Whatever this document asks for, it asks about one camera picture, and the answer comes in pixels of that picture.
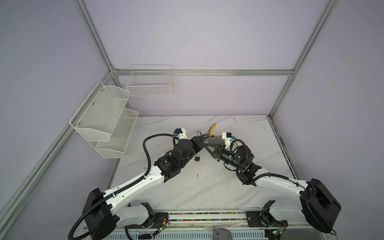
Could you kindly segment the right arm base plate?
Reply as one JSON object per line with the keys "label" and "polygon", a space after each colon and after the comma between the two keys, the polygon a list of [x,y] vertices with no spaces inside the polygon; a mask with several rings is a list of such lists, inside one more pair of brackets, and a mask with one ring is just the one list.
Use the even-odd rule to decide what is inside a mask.
{"label": "right arm base plate", "polygon": [[288,225],[286,220],[278,221],[269,213],[262,213],[261,211],[246,212],[246,219],[250,228],[254,227],[281,227],[285,228]]}

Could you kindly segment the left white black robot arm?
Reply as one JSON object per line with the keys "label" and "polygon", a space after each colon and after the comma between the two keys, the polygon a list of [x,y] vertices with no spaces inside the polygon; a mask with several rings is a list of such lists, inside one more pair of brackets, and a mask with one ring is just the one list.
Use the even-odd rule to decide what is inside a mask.
{"label": "left white black robot arm", "polygon": [[164,156],[151,164],[142,175],[114,189],[104,192],[98,188],[92,190],[87,197],[82,215],[68,234],[68,239],[75,239],[75,230],[81,222],[86,223],[88,232],[80,235],[79,240],[86,237],[101,240],[113,232],[118,224],[128,220],[132,220],[135,225],[150,226],[154,220],[155,212],[148,203],[136,208],[139,213],[145,215],[142,221],[134,217],[123,217],[121,210],[141,193],[177,176],[182,168],[204,147],[205,138],[203,136],[195,136],[190,140],[179,139],[171,151],[166,152]]}

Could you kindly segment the blue padlock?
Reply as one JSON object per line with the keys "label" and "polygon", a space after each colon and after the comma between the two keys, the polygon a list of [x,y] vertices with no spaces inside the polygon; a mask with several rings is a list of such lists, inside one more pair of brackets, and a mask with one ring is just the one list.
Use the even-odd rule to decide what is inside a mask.
{"label": "blue padlock", "polygon": [[205,139],[209,136],[207,133],[203,134],[201,131],[197,131],[197,138],[198,140],[204,144],[205,143]]}

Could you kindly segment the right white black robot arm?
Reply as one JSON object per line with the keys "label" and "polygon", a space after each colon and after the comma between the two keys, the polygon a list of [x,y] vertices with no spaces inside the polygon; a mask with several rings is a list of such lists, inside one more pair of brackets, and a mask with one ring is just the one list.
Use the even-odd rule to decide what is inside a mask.
{"label": "right white black robot arm", "polygon": [[334,224],[342,207],[321,181],[296,180],[267,171],[253,162],[250,148],[238,139],[229,146],[208,144],[206,149],[217,161],[232,166],[231,171],[243,185],[269,189],[296,201],[295,205],[284,205],[269,200],[255,220],[259,225],[268,228],[280,224],[286,228],[288,221],[302,222],[322,233],[337,234]]}

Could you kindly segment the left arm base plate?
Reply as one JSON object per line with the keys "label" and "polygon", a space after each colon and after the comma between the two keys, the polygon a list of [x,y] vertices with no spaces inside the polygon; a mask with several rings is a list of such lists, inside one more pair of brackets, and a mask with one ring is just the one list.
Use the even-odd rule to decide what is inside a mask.
{"label": "left arm base plate", "polygon": [[156,213],[154,221],[149,226],[149,229],[159,229],[164,225],[164,223],[169,222],[169,213],[167,212],[160,212]]}

